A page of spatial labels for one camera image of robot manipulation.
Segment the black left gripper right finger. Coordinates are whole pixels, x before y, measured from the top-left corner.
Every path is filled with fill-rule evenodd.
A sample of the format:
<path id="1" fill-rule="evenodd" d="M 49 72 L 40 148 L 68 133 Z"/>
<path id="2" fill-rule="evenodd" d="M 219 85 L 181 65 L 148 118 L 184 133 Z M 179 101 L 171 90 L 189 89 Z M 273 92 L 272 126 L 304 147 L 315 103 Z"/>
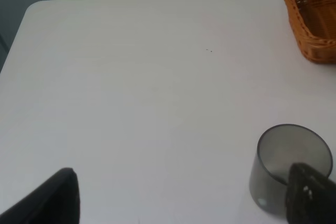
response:
<path id="1" fill-rule="evenodd" d="M 335 183 L 305 163 L 289 170 L 286 191 L 288 223 L 335 223 Z"/>

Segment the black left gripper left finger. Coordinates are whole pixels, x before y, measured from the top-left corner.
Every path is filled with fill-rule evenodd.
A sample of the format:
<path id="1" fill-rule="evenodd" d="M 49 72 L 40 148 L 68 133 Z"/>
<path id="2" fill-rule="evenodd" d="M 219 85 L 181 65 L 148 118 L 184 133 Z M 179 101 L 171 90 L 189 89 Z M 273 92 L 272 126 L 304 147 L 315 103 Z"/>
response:
<path id="1" fill-rule="evenodd" d="M 79 223 L 80 191 L 72 168 L 60 169 L 1 214 L 1 223 Z"/>

